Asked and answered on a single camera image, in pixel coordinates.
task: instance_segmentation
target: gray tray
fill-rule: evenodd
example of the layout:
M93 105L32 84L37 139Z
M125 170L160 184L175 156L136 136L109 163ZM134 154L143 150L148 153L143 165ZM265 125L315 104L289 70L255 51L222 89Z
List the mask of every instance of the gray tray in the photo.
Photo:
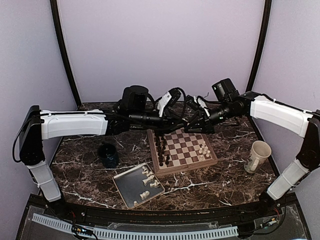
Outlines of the gray tray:
M150 167L146 163L143 163L113 177L113 182L128 209L133 209L165 192L165 188L161 183L159 187L150 187L150 183L154 183L155 180L160 182L155 175L152 181L146 186L144 185L143 180L147 176L142 174L143 166L147 167L149 172L151 171ZM145 191L149 191L150 195L142 200L140 194Z

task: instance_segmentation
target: mug handle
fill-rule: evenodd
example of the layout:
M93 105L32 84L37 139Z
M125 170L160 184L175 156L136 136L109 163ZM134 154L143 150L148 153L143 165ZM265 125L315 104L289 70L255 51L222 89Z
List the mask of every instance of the mug handle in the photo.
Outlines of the mug handle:
M259 158L255 158L250 167L250 171L254 172L257 169L258 164L259 164Z

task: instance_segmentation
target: perforated metal rail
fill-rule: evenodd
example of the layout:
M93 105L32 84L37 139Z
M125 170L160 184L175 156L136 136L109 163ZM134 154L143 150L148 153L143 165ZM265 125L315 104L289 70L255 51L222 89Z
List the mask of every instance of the perforated metal rail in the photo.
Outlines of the perforated metal rail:
M71 224L45 215L34 213L32 221L64 233L72 233ZM115 231L98 227L84 227L93 230L100 240L214 240L238 236L238 227L236 226L204 231L172 233Z

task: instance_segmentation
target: white mug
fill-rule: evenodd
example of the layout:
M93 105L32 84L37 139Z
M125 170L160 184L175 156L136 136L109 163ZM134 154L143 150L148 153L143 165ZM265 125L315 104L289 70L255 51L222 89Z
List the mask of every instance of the white mug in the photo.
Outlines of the white mug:
M271 147L264 141L255 141L252 144L249 161L244 164L244 169L254 174L265 160L271 155Z

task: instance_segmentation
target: cup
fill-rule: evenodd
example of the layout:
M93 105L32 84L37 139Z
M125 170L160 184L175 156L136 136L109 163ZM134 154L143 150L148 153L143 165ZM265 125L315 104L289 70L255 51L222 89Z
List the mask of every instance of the cup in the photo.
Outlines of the cup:
M114 169L119 164L117 149L111 143L105 143L98 149L98 156L102 165L107 169Z
M255 141L252 144L249 161L244 164L244 169L254 174L271 155L271 147L264 141Z

